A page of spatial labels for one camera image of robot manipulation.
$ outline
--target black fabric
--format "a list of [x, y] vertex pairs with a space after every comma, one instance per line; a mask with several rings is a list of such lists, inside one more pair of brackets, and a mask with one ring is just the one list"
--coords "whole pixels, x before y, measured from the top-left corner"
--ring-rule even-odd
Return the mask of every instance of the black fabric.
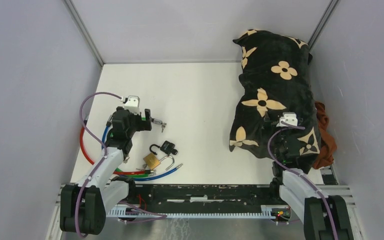
[[[270, 158], [267, 142], [280, 129], [276, 123], [283, 113], [294, 112], [298, 125], [305, 130], [291, 129], [282, 134], [299, 145], [298, 152], [288, 153], [298, 158], [279, 160], [295, 162], [308, 173], [321, 147], [317, 111], [308, 81], [308, 45], [296, 38], [256, 30], [249, 30], [233, 42], [242, 47], [243, 73], [239, 81], [245, 94], [236, 106], [230, 151], [240, 147], [257, 158]], [[281, 138], [279, 134], [271, 145], [279, 158], [288, 151], [280, 146], [284, 144]]]

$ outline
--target white wall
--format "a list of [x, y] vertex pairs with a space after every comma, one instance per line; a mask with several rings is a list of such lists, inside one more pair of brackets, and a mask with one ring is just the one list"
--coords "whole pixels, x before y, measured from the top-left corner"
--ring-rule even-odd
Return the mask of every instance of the white wall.
[[0, 240], [44, 239], [100, 67], [61, 0], [0, 0]]
[[106, 63], [240, 61], [247, 29], [308, 41], [329, 0], [74, 0]]
[[341, 1], [312, 53], [339, 178], [351, 186], [367, 239], [384, 239], [384, 1]]

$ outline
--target key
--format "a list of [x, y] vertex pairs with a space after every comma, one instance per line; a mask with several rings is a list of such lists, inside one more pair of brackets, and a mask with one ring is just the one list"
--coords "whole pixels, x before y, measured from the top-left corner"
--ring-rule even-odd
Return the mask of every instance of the key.
[[130, 159], [130, 156], [127, 155], [126, 158], [123, 160], [123, 163], [126, 164], [129, 159]]
[[161, 133], [164, 132], [164, 129], [166, 128], [167, 123], [163, 123], [161, 125]]
[[164, 129], [167, 126], [167, 123], [163, 122], [162, 120], [156, 119], [156, 118], [152, 118], [151, 122], [156, 124], [156, 125], [160, 125], [161, 126], [161, 133], [164, 132]]
[[161, 147], [159, 148], [163, 153], [170, 155], [170, 154], [173, 154], [173, 155], [176, 155], [178, 154], [179, 151], [177, 151], [177, 149], [175, 149], [175, 144], [172, 143], [172, 142], [169, 142], [169, 141], [164, 141], [164, 143], [161, 145]]

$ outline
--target orange towel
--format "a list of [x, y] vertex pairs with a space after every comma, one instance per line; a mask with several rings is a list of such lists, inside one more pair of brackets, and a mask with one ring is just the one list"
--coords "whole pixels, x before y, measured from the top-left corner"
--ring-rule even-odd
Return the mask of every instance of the orange towel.
[[337, 144], [335, 139], [326, 131], [328, 129], [329, 117], [326, 115], [325, 105], [316, 101], [315, 108], [317, 109], [318, 129], [321, 134], [321, 149], [312, 167], [319, 169], [330, 166], [334, 162], [332, 154], [336, 151]]

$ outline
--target padlock shackle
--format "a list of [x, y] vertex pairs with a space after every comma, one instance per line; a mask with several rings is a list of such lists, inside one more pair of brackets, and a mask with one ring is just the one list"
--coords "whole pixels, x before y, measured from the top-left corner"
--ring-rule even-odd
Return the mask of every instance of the padlock shackle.
[[152, 147], [157, 147], [157, 148], [161, 148], [160, 146], [158, 146], [157, 144], [152, 144], [151, 146], [149, 146], [149, 151], [151, 153], [153, 153], [155, 156], [157, 155], [157, 153], [155, 151], [152, 150]]
[[160, 163], [164, 160], [164, 159], [168, 159], [168, 158], [171, 158], [173, 160], [173, 162], [171, 163], [170, 166], [168, 166], [165, 170], [168, 171], [171, 167], [173, 167], [173, 165], [175, 164], [175, 158], [172, 157], [172, 156], [165, 156], [163, 158], [161, 158], [161, 160], [159, 161]]

